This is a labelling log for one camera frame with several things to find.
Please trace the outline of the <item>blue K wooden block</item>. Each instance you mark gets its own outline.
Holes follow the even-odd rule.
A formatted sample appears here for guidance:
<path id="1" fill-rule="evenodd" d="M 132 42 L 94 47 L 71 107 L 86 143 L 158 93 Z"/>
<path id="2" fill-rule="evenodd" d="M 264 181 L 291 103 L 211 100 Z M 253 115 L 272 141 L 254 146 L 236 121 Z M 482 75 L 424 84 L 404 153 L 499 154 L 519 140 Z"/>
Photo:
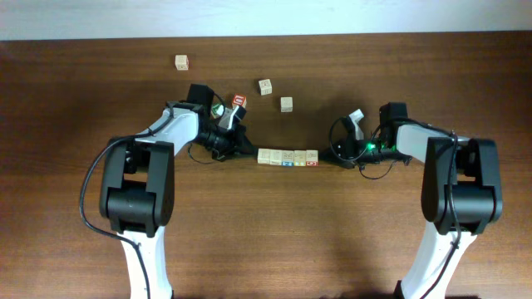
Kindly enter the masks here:
<path id="1" fill-rule="evenodd" d="M 282 151 L 282 166 L 294 166 L 294 151 L 293 150 L 283 150 Z"/>

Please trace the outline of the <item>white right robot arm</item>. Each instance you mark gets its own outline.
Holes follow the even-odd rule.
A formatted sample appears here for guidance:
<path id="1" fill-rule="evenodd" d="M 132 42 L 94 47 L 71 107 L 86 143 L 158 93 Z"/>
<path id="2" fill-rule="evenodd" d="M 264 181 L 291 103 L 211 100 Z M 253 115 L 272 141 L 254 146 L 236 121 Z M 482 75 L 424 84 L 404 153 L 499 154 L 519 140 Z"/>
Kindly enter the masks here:
<path id="1" fill-rule="evenodd" d="M 379 109 L 379 125 L 364 137 L 360 110 L 339 118 L 347 135 L 329 140 L 319 158 L 364 170 L 388 161 L 424 164 L 421 210 L 425 231 L 415 261 L 397 282 L 396 298 L 442 298 L 466 249 L 503 210 L 498 150 L 493 140 L 460 137 L 413 120 L 406 104 Z"/>

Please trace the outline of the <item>red I wooden block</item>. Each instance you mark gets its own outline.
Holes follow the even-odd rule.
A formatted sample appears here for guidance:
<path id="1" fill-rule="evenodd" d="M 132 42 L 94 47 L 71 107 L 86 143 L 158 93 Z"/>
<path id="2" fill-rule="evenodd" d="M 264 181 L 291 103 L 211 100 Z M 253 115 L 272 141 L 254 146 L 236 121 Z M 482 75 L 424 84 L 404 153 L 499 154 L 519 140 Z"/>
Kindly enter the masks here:
<path id="1" fill-rule="evenodd" d="M 315 149 L 308 149 L 306 151 L 306 165 L 307 166 L 318 166 L 319 160 L 318 160 L 319 152 Z"/>

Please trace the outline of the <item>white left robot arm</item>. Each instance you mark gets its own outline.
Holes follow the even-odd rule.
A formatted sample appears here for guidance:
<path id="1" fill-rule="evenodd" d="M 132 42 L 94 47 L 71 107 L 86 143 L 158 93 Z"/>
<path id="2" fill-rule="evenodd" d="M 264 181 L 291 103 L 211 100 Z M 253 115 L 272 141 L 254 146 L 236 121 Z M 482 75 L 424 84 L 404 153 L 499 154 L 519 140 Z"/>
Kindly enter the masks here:
<path id="1" fill-rule="evenodd" d="M 141 133 L 109 141 L 101 182 L 100 214 L 109 220 L 126 255 L 133 298 L 174 295 L 165 265 L 165 227 L 175 203 L 175 156 L 198 144 L 225 161 L 256 148 L 241 120 L 237 104 L 214 112 L 217 94 L 193 84 L 183 101 L 169 102 L 161 117 Z"/>

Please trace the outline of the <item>yellow J wooden block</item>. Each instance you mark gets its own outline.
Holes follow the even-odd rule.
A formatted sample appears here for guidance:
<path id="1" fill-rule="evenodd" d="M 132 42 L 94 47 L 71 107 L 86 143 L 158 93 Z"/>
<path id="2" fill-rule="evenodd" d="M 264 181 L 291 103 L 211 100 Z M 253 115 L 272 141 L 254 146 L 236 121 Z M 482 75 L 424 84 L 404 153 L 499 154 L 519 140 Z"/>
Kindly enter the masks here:
<path id="1" fill-rule="evenodd" d="M 293 161 L 295 166 L 305 166 L 306 165 L 306 150 L 295 150 L 293 155 Z"/>

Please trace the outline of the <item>green N wooden block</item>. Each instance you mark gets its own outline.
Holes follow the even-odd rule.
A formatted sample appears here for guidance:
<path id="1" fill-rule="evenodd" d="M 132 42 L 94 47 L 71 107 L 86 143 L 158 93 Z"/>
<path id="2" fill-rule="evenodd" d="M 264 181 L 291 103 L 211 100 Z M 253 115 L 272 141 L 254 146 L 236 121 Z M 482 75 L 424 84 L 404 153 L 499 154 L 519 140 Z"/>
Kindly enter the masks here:
<path id="1" fill-rule="evenodd" d="M 283 113 L 293 111 L 293 98 L 292 97 L 281 97 L 280 98 L 280 110 Z"/>

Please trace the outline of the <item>plain wooden block row end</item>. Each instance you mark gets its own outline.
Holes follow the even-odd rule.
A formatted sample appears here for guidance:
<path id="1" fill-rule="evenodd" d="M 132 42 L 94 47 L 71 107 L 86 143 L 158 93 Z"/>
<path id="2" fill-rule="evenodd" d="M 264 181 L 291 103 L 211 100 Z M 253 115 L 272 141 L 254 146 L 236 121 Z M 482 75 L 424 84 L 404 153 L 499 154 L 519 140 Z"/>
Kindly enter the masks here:
<path id="1" fill-rule="evenodd" d="M 271 150 L 259 148 L 258 154 L 257 154 L 257 161 L 259 164 L 270 164 Z"/>

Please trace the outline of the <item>ice cream wooden block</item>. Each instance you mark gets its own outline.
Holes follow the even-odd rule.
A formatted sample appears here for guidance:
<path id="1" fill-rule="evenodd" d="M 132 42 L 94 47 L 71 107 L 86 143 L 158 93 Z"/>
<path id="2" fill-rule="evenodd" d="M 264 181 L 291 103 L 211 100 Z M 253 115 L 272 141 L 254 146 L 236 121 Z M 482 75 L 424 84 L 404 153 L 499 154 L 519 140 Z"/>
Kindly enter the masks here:
<path id="1" fill-rule="evenodd" d="M 281 165 L 282 162 L 283 162 L 283 151 L 280 149 L 271 149 L 269 163 L 271 165 Z"/>

